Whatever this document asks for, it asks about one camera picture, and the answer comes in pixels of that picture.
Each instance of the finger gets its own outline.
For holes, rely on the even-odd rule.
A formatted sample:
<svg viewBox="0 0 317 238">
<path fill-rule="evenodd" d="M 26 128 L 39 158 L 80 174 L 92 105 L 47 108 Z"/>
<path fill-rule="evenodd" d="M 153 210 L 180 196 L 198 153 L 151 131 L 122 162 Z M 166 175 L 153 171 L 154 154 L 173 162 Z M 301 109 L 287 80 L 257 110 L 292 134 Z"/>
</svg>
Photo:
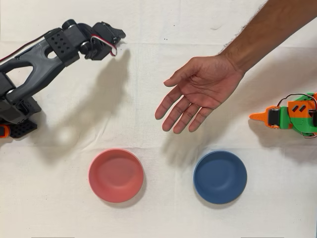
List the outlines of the finger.
<svg viewBox="0 0 317 238">
<path fill-rule="evenodd" d="M 198 112 L 199 106 L 195 104 L 191 104 L 186 111 L 184 111 L 182 117 L 174 127 L 174 133 L 179 134 L 185 129 L 185 127 L 188 125 L 188 123 L 191 121 L 193 116 Z"/>
<path fill-rule="evenodd" d="M 163 130 L 164 131 L 169 131 L 177 122 L 179 119 L 180 115 L 183 114 L 183 112 L 188 108 L 190 105 L 190 102 L 187 100 L 187 98 L 183 97 L 176 105 L 175 107 L 171 110 L 170 114 L 168 117 L 165 119 L 163 123 Z"/>
<path fill-rule="evenodd" d="M 166 87 L 173 87 L 177 85 L 180 81 L 189 78 L 198 71 L 197 67 L 198 57 L 191 58 L 187 64 L 177 70 L 170 79 L 164 82 Z"/>
<path fill-rule="evenodd" d="M 199 128 L 199 126 L 204 122 L 204 120 L 212 113 L 212 109 L 210 108 L 201 108 L 197 113 L 195 119 L 189 126 L 189 131 L 194 132 Z"/>
<path fill-rule="evenodd" d="M 155 112 L 155 118 L 157 120 L 162 119 L 167 113 L 168 109 L 182 96 L 179 87 L 173 88 L 163 99 L 159 107 Z"/>
</svg>

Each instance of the orange and green robot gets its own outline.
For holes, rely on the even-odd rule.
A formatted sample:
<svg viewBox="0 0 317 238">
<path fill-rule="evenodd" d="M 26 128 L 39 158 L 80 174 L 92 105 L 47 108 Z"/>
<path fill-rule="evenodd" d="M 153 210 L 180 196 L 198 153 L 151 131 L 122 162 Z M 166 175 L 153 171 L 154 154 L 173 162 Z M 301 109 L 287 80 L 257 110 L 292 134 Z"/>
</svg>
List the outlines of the orange and green robot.
<svg viewBox="0 0 317 238">
<path fill-rule="evenodd" d="M 292 95 L 302 95 L 295 101 L 288 101 L 287 107 L 281 102 Z M 317 93 L 290 94 L 277 106 L 271 106 L 263 113 L 254 113 L 250 119 L 260 120 L 270 128 L 293 129 L 305 138 L 317 137 Z"/>
</svg>

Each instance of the wrist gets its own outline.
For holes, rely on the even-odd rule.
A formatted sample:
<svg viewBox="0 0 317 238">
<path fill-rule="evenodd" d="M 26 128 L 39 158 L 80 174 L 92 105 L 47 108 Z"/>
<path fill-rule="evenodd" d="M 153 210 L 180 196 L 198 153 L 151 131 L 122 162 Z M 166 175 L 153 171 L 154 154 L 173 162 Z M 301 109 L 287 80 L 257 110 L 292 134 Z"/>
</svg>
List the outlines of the wrist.
<svg viewBox="0 0 317 238">
<path fill-rule="evenodd" d="M 219 55 L 224 56 L 236 71 L 243 74 L 258 62 L 251 48 L 229 45 Z"/>
</svg>

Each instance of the blue bowl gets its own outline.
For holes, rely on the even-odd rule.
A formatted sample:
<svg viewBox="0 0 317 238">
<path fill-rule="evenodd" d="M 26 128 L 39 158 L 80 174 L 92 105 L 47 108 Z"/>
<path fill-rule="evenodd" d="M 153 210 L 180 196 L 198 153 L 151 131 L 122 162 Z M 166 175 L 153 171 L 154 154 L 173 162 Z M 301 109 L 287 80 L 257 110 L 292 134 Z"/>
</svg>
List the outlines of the blue bowl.
<svg viewBox="0 0 317 238">
<path fill-rule="evenodd" d="M 202 157 L 196 165 L 194 186 L 207 202 L 229 203 L 242 194 L 246 185 L 246 167 L 230 152 L 211 152 Z"/>
</svg>

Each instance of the red bowl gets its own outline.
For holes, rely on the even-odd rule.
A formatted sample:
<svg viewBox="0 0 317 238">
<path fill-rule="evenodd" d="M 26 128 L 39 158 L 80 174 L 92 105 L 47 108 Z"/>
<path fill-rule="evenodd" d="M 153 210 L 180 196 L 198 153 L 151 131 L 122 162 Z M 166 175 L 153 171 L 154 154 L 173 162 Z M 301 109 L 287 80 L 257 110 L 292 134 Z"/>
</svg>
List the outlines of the red bowl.
<svg viewBox="0 0 317 238">
<path fill-rule="evenodd" d="M 107 202 L 124 202 L 134 197 L 143 184 L 143 168 L 132 153 L 110 149 L 91 163 L 89 184 L 95 195 Z"/>
</svg>

